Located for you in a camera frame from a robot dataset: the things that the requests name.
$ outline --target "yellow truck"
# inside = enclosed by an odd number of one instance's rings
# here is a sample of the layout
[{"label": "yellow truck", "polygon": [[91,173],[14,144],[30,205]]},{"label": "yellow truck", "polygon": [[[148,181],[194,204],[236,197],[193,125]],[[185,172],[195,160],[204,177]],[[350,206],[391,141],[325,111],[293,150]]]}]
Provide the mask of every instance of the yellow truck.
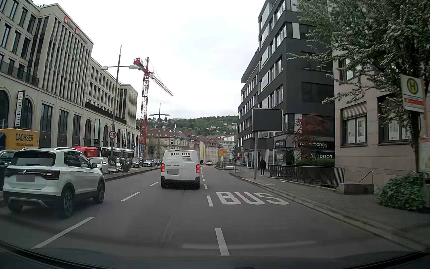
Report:
[{"label": "yellow truck", "polygon": [[0,129],[0,150],[22,150],[25,147],[39,147],[39,132],[22,129]]}]

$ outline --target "blank sign board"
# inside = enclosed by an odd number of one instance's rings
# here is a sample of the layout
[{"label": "blank sign board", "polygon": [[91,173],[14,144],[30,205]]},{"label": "blank sign board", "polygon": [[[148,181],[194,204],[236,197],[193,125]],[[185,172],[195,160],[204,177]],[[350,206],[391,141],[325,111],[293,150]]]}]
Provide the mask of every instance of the blank sign board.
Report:
[{"label": "blank sign board", "polygon": [[276,108],[254,108],[251,130],[254,132],[283,131],[283,110]]}]

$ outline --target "asphalt road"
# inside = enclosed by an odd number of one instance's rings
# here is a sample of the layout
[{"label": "asphalt road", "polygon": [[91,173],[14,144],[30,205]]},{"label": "asphalt road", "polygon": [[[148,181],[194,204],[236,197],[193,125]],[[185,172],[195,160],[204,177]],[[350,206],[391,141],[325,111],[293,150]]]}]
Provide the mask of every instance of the asphalt road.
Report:
[{"label": "asphalt road", "polygon": [[109,181],[103,204],[83,202],[69,219],[42,208],[25,207],[20,214],[0,208],[0,239],[57,249],[70,260],[78,257],[65,249],[128,257],[305,258],[405,250],[215,167],[202,168],[199,190],[162,189],[159,170]]}]

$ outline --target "cloudy sky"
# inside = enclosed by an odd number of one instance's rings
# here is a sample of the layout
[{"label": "cloudy sky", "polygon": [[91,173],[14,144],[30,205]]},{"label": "cloudy sky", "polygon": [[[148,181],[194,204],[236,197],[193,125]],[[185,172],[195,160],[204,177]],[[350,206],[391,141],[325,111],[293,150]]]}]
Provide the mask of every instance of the cloudy sky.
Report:
[{"label": "cloudy sky", "polygon": [[[149,84],[148,113],[174,118],[237,115],[241,76],[258,45],[258,15],[265,0],[34,0],[57,2],[94,42],[92,57],[103,66],[149,57],[156,76]],[[109,70],[115,77],[116,68]],[[143,73],[121,68],[119,80],[139,93]]]}]

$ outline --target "car wheel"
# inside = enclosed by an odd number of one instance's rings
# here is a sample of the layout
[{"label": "car wheel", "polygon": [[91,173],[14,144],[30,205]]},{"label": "car wheel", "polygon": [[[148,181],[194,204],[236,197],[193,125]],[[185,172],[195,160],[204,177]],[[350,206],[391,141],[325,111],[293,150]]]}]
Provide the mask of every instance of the car wheel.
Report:
[{"label": "car wheel", "polygon": [[70,188],[64,189],[59,201],[59,216],[69,218],[74,210],[74,194]]},{"label": "car wheel", "polygon": [[22,211],[22,207],[23,207],[23,205],[15,204],[14,202],[10,202],[8,204],[9,211],[11,211],[13,213],[19,213],[19,212],[21,212]]},{"label": "car wheel", "polygon": [[94,203],[102,203],[104,201],[104,195],[106,193],[106,186],[102,181],[99,181],[97,185],[97,196],[92,198]]}]

